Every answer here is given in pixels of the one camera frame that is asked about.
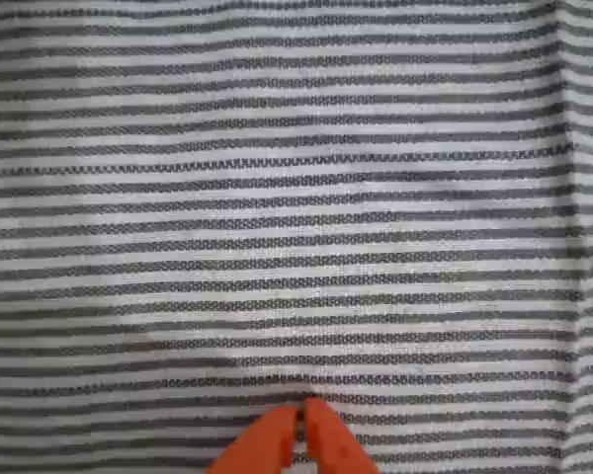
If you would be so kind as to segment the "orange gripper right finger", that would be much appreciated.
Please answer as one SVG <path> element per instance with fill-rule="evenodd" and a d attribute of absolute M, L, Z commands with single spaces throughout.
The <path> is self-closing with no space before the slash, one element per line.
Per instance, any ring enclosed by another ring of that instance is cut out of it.
<path fill-rule="evenodd" d="M 322 474 L 378 474 L 379 470 L 337 412 L 320 398 L 304 402 L 308 456 Z"/>

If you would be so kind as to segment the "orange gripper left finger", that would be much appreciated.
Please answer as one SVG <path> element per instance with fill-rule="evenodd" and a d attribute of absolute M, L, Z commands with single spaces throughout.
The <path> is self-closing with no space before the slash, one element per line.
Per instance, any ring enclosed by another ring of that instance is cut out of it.
<path fill-rule="evenodd" d="M 208 474 L 279 474 L 292 463 L 297 408 L 280 406 L 253 422 L 218 456 Z"/>

